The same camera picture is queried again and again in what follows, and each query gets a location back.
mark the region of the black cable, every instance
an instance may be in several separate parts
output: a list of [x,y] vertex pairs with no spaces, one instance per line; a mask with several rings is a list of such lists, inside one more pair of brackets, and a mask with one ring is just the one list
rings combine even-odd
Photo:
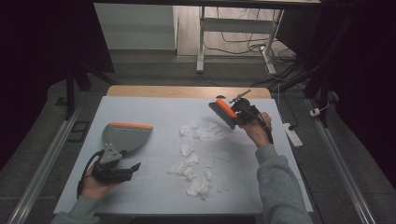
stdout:
[[251,52],[262,52],[261,48],[265,47],[265,46],[266,46],[266,44],[254,44],[254,45],[248,46],[248,48]]
[[289,49],[289,48],[280,50],[280,51],[277,53],[277,56],[280,57],[280,52],[285,51],[285,50],[288,50],[288,49]]
[[[293,64],[291,64],[289,67],[287,67],[287,68],[286,68],[282,73],[280,73],[279,75],[282,76],[285,72],[287,72],[289,69],[291,69],[292,66],[293,66]],[[265,83],[265,82],[268,82],[268,81],[272,81],[272,80],[277,81],[277,80],[279,80],[279,79],[281,79],[281,77],[270,77],[270,78],[268,78],[268,79],[266,79],[266,80],[263,80],[263,81],[254,82],[254,83],[252,83],[252,84],[250,85],[250,87],[253,87],[253,86],[255,86],[255,85],[262,84],[262,83]]]
[[208,80],[208,79],[205,79],[205,82],[210,83],[210,84],[213,84],[213,85],[215,85],[215,86],[217,86],[217,87],[222,87],[221,85],[219,85],[219,84],[217,84],[217,83],[215,83],[215,82],[212,82],[212,81],[210,81],[210,80]]
[[85,179],[86,177],[89,177],[89,176],[90,176],[90,175],[85,176],[85,174],[87,173],[88,168],[89,168],[90,165],[91,165],[91,162],[93,161],[93,159],[94,159],[95,157],[97,157],[97,156],[102,156],[104,153],[105,153],[105,150],[104,150],[104,149],[95,152],[95,153],[90,157],[90,159],[88,160],[87,165],[85,165],[84,172],[82,172],[82,175],[81,175],[81,179],[78,181],[78,186],[77,186],[77,199],[78,199],[78,196],[81,195],[81,192],[82,192],[82,185],[83,185],[83,183],[84,183],[84,179]]
[[290,108],[291,114],[293,115],[293,119],[294,119],[294,121],[295,121],[294,124],[290,124],[290,126],[289,126],[289,130],[293,130],[294,128],[297,128],[298,125],[299,125],[298,119],[297,119],[297,117],[296,117],[296,115],[295,115],[295,113],[294,113],[293,107],[291,106],[291,104],[290,104],[288,98],[287,98],[286,95],[285,95],[285,92],[282,92],[282,94],[283,94],[283,97],[284,97],[285,100],[286,100],[286,103],[288,103],[288,106],[289,106],[289,108]]
[[[208,47],[208,46],[205,44],[205,42],[204,42],[204,46],[205,46],[205,48],[207,48],[207,49],[212,49],[212,48]],[[242,52],[230,52],[230,51],[227,51],[227,50],[224,50],[224,49],[213,49],[213,50],[218,50],[218,51],[222,51],[222,52],[226,52],[226,53],[231,53],[231,54],[244,54],[244,53],[250,53],[250,52],[251,52],[250,50],[242,51]]]
[[277,76],[276,80],[275,80],[271,85],[269,85],[269,86],[267,87],[267,89],[268,89],[269,91],[271,91],[272,87],[273,87],[275,84],[279,83],[281,80],[283,80],[285,77],[287,77],[292,71],[294,71],[294,70],[295,70],[297,67],[299,67],[299,66],[300,66],[300,65],[297,64],[297,63],[292,63],[291,65],[289,65],[289,67],[287,67],[282,73],[280,73],[280,74]]
[[276,61],[277,63],[292,63],[292,62],[296,61],[295,58],[293,58],[293,57],[279,57],[279,56],[275,56],[273,49],[271,49],[271,53],[272,53],[272,56],[270,56],[270,57],[274,61]]
[[238,18],[237,18],[237,19],[239,19],[239,18],[241,18],[241,17],[245,16],[245,14],[247,14],[247,11],[248,11],[248,9],[247,9],[247,8],[244,8],[244,9],[242,9],[242,13],[241,13],[241,15],[240,15],[240,16],[238,16]]
[[262,83],[265,83],[265,82],[268,82],[268,81],[272,81],[272,80],[274,80],[274,78],[273,78],[273,77],[270,77],[270,78],[268,78],[268,79],[266,79],[266,80],[264,80],[264,81],[254,82],[254,83],[252,83],[252,84],[250,85],[250,87],[254,87],[254,86],[256,86],[256,85],[259,85],[259,84],[262,84]]
[[[247,8],[244,8],[243,9],[243,15],[241,15],[241,16],[239,16],[237,19],[239,19],[239,18],[241,18],[242,16],[244,16],[245,14],[246,14],[246,11],[247,11],[248,9]],[[221,15],[221,17],[222,18],[224,18],[224,16],[222,15],[222,13],[220,12],[220,10],[219,10],[219,8],[217,7],[217,13],[218,13],[218,18],[220,18],[220,15]],[[256,20],[259,18],[259,13],[260,13],[260,10],[257,12],[257,16],[256,16]],[[252,48],[248,45],[250,42],[253,42],[253,41],[264,41],[264,40],[268,40],[268,38],[263,38],[263,39],[251,39],[252,38],[252,36],[253,36],[253,34],[250,36],[250,39],[249,40],[227,40],[226,38],[225,38],[225,36],[224,36],[224,33],[223,32],[220,32],[221,33],[221,37],[222,37],[222,39],[224,40],[224,42],[228,42],[228,43],[245,43],[245,42],[247,42],[247,47],[251,50],[251,51],[253,51],[252,50]]]

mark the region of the gray sleeve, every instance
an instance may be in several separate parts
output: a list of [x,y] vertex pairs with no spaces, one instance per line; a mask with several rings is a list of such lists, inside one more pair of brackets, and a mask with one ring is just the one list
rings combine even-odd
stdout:
[[256,151],[257,178],[262,197],[263,223],[312,223],[305,210],[303,194],[285,156],[278,156],[273,145]]
[[69,213],[58,214],[51,224],[77,223],[77,224],[98,224],[99,217],[95,217],[95,211],[100,202],[85,196],[79,196],[76,204]]

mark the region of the torn paper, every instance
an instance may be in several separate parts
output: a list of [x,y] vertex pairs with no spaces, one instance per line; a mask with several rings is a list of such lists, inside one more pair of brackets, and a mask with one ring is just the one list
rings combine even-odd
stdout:
[[207,197],[207,193],[209,192],[209,182],[207,179],[203,179],[201,186],[196,191],[201,194],[203,199]]
[[209,128],[207,129],[208,131],[212,131],[213,129],[218,128],[219,125],[217,123],[214,123],[212,121],[209,121]]
[[223,141],[227,138],[227,134],[226,133],[216,133],[216,137],[220,140]]
[[187,195],[191,196],[191,197],[196,197],[198,195],[198,188],[200,188],[201,185],[200,183],[194,178],[191,181],[190,186],[187,188]]
[[209,182],[206,179],[203,179],[200,182],[194,178],[186,192],[187,195],[191,197],[196,197],[198,194],[200,194],[202,198],[205,199],[207,197],[207,193],[209,192]]
[[190,127],[187,125],[183,125],[183,126],[180,126],[180,128],[178,130],[180,131],[181,135],[187,135],[190,131]]
[[194,119],[190,121],[190,128],[193,130],[198,129],[201,126],[201,121],[198,119]]
[[205,169],[205,178],[209,181],[212,180],[212,172],[208,169]]
[[212,133],[215,135],[218,135],[220,132],[222,131],[222,129],[220,127],[216,127],[214,129],[212,129]]
[[190,144],[182,144],[180,146],[180,152],[181,155],[183,155],[184,157],[188,157],[190,156],[190,154],[194,151],[194,147],[191,146]]
[[201,130],[197,130],[197,131],[194,132],[193,138],[201,140],[201,135],[202,135],[202,131]]
[[207,168],[213,169],[215,165],[215,155],[213,153],[209,153],[209,156],[206,158],[206,166]]
[[184,172],[184,161],[178,161],[174,163],[171,168],[168,170],[169,174],[175,174],[175,175],[182,175]]
[[195,153],[192,153],[191,156],[184,161],[184,166],[192,166],[199,163],[199,156]]
[[227,162],[231,161],[230,155],[227,152],[225,152],[225,151],[221,151],[221,152],[216,153],[216,157],[221,159],[221,160],[227,161]]
[[211,138],[212,135],[208,132],[202,131],[202,130],[196,130],[194,131],[193,138],[198,139],[202,141],[204,138]]
[[183,175],[186,176],[189,180],[192,180],[195,178],[195,175],[192,173],[192,168],[191,167],[187,167],[184,172]]

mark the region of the black curtain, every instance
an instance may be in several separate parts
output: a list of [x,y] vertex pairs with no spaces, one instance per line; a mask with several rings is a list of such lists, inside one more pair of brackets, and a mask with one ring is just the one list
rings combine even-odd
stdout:
[[2,168],[47,101],[49,86],[85,65],[114,73],[93,2],[0,0]]
[[367,1],[333,58],[336,107],[396,188],[396,14],[391,1]]

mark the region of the person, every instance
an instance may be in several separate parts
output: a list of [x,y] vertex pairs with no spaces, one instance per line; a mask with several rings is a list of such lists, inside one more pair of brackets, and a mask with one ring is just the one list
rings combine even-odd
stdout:
[[[262,112],[261,117],[271,130],[271,118]],[[259,192],[263,204],[263,223],[312,223],[305,210],[300,185],[288,165],[285,156],[277,155],[274,145],[270,144],[267,133],[257,120],[239,126],[254,142],[256,158],[260,165],[257,171]],[[95,180],[88,170],[78,201],[69,213],[58,214],[51,224],[61,223],[99,223],[94,213],[100,201],[117,184],[103,184]]]

